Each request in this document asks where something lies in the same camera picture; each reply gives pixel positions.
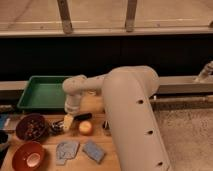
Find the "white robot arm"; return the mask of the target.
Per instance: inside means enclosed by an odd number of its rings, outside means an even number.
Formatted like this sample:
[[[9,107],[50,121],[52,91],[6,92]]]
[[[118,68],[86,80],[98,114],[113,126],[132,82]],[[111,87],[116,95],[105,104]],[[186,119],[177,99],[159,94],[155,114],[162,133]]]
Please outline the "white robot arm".
[[[102,94],[121,171],[173,171],[149,101],[159,87],[154,69],[118,67],[96,77],[69,77],[62,87],[69,117],[80,113],[85,91]]]

